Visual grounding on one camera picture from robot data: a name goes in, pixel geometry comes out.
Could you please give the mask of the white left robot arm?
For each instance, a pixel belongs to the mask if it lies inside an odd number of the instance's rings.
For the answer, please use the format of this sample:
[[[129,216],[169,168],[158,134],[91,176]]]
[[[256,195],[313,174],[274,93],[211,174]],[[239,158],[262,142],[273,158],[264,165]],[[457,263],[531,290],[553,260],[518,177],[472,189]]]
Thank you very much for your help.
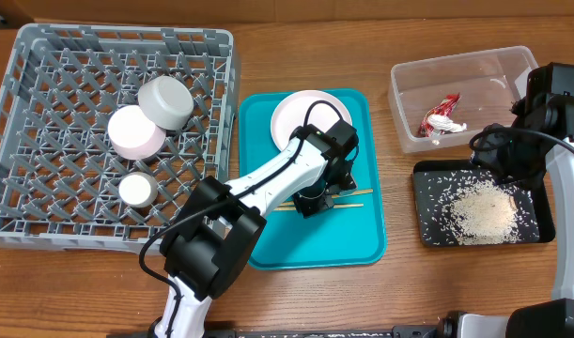
[[[170,287],[151,337],[201,337],[212,300],[236,281],[267,223],[287,199],[305,218],[334,207],[353,191],[357,130],[339,119],[327,131],[295,129],[287,147],[254,172],[222,183],[207,177],[163,232],[162,279]]]

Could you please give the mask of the grey white bowl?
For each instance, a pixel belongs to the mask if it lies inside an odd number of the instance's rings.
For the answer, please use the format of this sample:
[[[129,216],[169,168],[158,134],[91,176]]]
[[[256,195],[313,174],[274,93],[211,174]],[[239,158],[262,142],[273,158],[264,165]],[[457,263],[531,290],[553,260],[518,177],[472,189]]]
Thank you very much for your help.
[[[194,110],[194,99],[188,88],[176,78],[165,75],[143,84],[137,99],[144,115],[168,131],[185,127]]]

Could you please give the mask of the red white wrapper waste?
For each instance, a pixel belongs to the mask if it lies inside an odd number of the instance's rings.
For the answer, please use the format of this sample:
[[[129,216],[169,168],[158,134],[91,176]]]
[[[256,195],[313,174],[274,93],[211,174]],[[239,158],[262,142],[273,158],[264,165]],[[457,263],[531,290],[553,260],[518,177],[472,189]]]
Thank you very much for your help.
[[[436,137],[446,133],[465,131],[465,124],[458,124],[451,118],[461,98],[459,93],[447,95],[442,102],[430,109],[423,117],[417,131],[418,137]]]

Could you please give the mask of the teal plastic tray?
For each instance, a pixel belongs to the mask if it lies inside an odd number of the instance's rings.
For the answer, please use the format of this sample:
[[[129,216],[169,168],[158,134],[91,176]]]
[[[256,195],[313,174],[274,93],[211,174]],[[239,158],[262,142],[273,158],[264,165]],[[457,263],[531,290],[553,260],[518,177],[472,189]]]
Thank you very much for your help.
[[[354,89],[330,89],[352,117],[360,153],[352,167],[359,194],[338,198],[348,208],[333,208],[305,219],[294,210],[274,211],[267,218],[249,259],[255,269],[307,269],[368,265],[380,260],[387,238],[380,179],[369,106]],[[239,109],[239,164],[242,176],[279,153],[271,139],[271,115],[283,93],[255,94]]]

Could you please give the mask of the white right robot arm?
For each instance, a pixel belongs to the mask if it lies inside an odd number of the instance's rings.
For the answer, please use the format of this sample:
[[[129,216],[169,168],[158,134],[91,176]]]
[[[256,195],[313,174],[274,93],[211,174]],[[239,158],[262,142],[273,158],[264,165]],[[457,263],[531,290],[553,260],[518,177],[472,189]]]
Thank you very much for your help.
[[[453,314],[440,322],[440,337],[574,337],[574,65],[533,69],[511,112],[511,126],[489,125],[470,140],[471,160],[528,189],[550,177],[557,234],[551,300],[509,316]]]

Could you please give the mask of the black tray with rice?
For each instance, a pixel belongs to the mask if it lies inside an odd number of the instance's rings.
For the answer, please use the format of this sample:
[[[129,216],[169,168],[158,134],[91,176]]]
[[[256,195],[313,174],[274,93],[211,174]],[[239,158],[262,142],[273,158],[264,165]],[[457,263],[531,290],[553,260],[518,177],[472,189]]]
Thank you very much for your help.
[[[421,242],[427,247],[546,243],[555,225],[543,185],[500,184],[466,160],[419,161],[411,175]]]

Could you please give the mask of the pink white tissue waste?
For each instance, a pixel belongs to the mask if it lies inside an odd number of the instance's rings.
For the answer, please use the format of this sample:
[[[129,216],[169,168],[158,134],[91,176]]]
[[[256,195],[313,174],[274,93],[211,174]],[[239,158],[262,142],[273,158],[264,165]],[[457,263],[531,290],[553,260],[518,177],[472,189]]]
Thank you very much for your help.
[[[433,131],[438,134],[444,132],[458,133],[467,130],[467,124],[458,124],[446,115],[430,115],[427,118],[428,124],[433,128]]]

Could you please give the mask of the white plastic cup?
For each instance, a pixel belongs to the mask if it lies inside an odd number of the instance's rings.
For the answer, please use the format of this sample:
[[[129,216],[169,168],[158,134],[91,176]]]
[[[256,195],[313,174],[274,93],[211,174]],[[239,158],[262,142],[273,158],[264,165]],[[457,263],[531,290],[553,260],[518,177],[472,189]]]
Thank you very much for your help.
[[[130,207],[147,207],[157,198],[157,181],[145,173],[124,176],[118,185],[118,195]]]

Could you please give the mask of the clear plastic waste bin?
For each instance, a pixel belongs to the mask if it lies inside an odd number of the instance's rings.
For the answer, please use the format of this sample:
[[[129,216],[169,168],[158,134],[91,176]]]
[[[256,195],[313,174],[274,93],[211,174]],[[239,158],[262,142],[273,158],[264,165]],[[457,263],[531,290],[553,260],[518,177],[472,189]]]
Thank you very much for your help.
[[[405,153],[460,146],[493,123],[509,126],[512,104],[526,94],[527,77],[537,68],[525,46],[454,54],[397,64],[391,69],[388,100],[400,147]],[[459,96],[451,119],[464,132],[421,136],[429,110]]]

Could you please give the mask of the small pink bowl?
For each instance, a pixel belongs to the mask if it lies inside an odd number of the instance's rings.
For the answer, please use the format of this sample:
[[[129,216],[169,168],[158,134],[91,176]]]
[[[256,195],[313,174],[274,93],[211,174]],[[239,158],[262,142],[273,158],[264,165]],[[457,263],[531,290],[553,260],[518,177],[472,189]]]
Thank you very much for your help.
[[[124,159],[144,160],[163,146],[166,132],[149,120],[138,105],[116,110],[107,125],[114,151]]]

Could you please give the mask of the large white pink plate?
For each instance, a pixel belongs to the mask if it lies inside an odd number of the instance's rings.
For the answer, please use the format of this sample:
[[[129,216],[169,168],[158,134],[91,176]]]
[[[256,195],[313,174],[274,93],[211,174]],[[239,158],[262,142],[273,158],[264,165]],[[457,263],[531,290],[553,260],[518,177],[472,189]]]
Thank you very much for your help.
[[[303,125],[307,110],[318,100],[328,101],[346,122],[353,125],[346,106],[328,92],[303,90],[292,93],[278,104],[271,116],[271,138],[280,151],[287,147],[291,133]],[[338,119],[338,114],[331,106],[321,103],[312,109],[308,123],[321,131],[327,131]]]

